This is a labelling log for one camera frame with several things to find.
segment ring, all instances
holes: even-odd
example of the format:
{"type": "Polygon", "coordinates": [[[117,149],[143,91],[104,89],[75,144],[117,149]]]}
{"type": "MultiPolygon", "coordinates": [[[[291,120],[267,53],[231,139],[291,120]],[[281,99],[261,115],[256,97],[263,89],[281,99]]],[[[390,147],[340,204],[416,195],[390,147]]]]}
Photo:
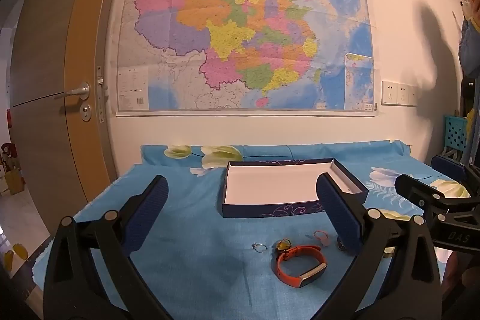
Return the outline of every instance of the ring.
{"type": "Polygon", "coordinates": [[[261,254],[262,252],[267,251],[267,246],[266,246],[265,244],[253,243],[253,244],[251,245],[251,247],[252,247],[255,251],[257,251],[258,253],[260,253],[260,254],[261,254]]]}
{"type": "Polygon", "coordinates": [[[329,236],[328,236],[327,232],[325,232],[325,231],[315,231],[313,234],[314,234],[313,236],[314,236],[315,239],[320,240],[320,243],[322,244],[322,246],[326,247],[330,244],[330,239],[329,239],[329,236]],[[321,233],[324,237],[317,236],[317,233],[321,233]]]}

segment white wall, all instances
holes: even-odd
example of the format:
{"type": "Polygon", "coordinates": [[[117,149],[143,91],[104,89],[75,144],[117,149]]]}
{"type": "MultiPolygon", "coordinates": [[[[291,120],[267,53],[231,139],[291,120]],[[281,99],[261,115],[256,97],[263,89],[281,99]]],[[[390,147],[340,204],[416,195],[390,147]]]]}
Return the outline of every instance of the white wall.
{"type": "Polygon", "coordinates": [[[10,63],[15,29],[24,0],[0,0],[0,145],[10,142],[7,109],[10,108],[10,63]]]}
{"type": "MultiPolygon", "coordinates": [[[[368,0],[374,58],[384,80],[421,86],[419,106],[380,107],[376,117],[115,117],[110,137],[118,171],[140,162],[142,144],[311,144],[399,139],[420,160],[443,147],[443,114],[453,114],[461,80],[460,0],[368,0]]],[[[114,9],[123,0],[114,0],[114,9]]],[[[107,61],[114,43],[107,41],[107,61]]],[[[107,74],[115,94],[114,72],[107,74]]]]}

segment open box lid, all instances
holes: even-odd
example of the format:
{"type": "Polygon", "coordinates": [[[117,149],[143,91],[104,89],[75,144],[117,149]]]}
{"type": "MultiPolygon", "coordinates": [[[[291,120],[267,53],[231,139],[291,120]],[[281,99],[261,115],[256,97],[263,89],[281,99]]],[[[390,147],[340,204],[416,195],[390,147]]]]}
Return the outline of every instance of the open box lid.
{"type": "Polygon", "coordinates": [[[358,194],[363,203],[368,190],[337,160],[283,160],[230,162],[224,181],[224,217],[275,217],[321,211],[316,182],[327,172],[340,189],[358,194]]]}

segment electrical socket panel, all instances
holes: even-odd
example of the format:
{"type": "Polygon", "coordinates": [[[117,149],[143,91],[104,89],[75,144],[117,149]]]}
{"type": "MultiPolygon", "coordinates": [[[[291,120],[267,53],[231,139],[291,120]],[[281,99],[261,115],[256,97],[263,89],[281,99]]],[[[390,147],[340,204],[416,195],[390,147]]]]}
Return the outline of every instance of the electrical socket panel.
{"type": "Polygon", "coordinates": [[[409,86],[409,100],[407,105],[408,106],[418,105],[418,88],[415,86],[409,86]]]}
{"type": "Polygon", "coordinates": [[[397,104],[397,84],[393,82],[382,82],[382,105],[397,104]]]}
{"type": "Polygon", "coordinates": [[[382,105],[417,106],[418,87],[402,83],[382,82],[382,105]]]}
{"type": "Polygon", "coordinates": [[[407,106],[409,104],[410,86],[406,84],[397,84],[397,105],[407,106]]]}

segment blue bedsheet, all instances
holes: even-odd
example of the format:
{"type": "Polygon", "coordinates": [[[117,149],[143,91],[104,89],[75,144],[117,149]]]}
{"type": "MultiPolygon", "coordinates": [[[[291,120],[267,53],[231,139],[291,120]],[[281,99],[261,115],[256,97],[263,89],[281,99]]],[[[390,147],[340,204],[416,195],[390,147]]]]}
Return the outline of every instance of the blue bedsheet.
{"type": "MultiPolygon", "coordinates": [[[[335,239],[327,214],[224,219],[217,207],[224,169],[202,171],[198,175],[199,171],[190,167],[201,167],[201,157],[191,155],[174,160],[164,155],[165,148],[143,146],[144,163],[134,165],[75,219],[97,219],[107,210],[119,209],[130,196],[141,193],[155,175],[163,175],[169,183],[169,198],[142,248],[132,253],[131,259],[176,320],[309,319],[333,291],[353,258],[332,243],[323,250],[328,259],[323,276],[295,289],[273,274],[270,249],[257,253],[251,245],[263,243],[271,247],[283,238],[291,239],[295,245],[318,244],[312,236],[315,230],[325,230],[335,239]]],[[[244,157],[278,155],[278,160],[335,157],[369,188],[365,207],[410,216],[422,211],[395,193],[396,176],[406,173],[428,184],[438,178],[447,179],[411,158],[409,147],[399,141],[237,148],[244,157]]],[[[199,149],[193,150],[200,155],[199,149]]],[[[41,288],[49,251],[48,248],[39,257],[33,270],[34,280],[41,288]]],[[[98,251],[94,251],[94,259],[110,300],[123,307],[98,251]]],[[[388,259],[382,260],[363,306],[375,299],[388,264],[388,259]]],[[[295,271],[300,266],[299,262],[292,262],[288,267],[295,271]]],[[[439,263],[439,266],[442,274],[445,265],[439,263]]]]}

